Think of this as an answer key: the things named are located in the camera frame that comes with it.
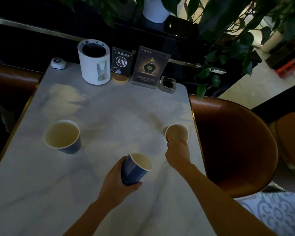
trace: blue cup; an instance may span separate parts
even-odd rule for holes
[[[55,121],[46,128],[44,142],[50,148],[74,155],[81,148],[79,126],[71,120]]]
[[[152,164],[144,155],[138,152],[130,153],[122,164],[122,182],[125,185],[133,185],[151,169]]]

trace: white marble tabletop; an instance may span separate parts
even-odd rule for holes
[[[43,132],[70,119],[82,149],[48,148]],[[164,127],[189,130],[191,161],[205,174],[186,88],[174,94],[130,83],[85,82],[78,64],[49,67],[0,163],[0,235],[61,235],[96,200],[119,158],[136,150],[153,169],[143,186],[112,210],[95,235],[215,235],[197,198],[165,158]]]

